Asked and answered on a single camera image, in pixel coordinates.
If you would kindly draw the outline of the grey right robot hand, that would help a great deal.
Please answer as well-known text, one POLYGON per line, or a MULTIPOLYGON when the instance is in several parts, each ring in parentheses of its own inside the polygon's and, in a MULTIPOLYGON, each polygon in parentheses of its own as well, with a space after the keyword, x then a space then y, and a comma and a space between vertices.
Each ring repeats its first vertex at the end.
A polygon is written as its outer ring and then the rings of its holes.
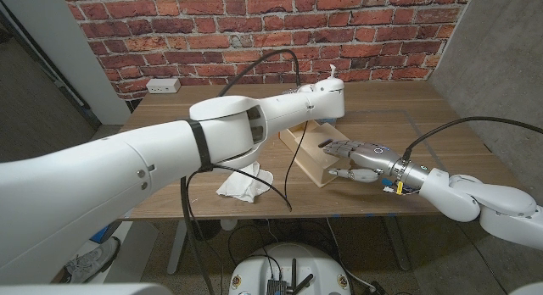
POLYGON ((351 159, 359 169, 329 169, 328 173, 359 182, 374 182, 379 176, 395 176, 401 179, 406 164, 400 155, 390 148, 352 140, 332 141, 322 147, 324 153, 336 157, 351 159))

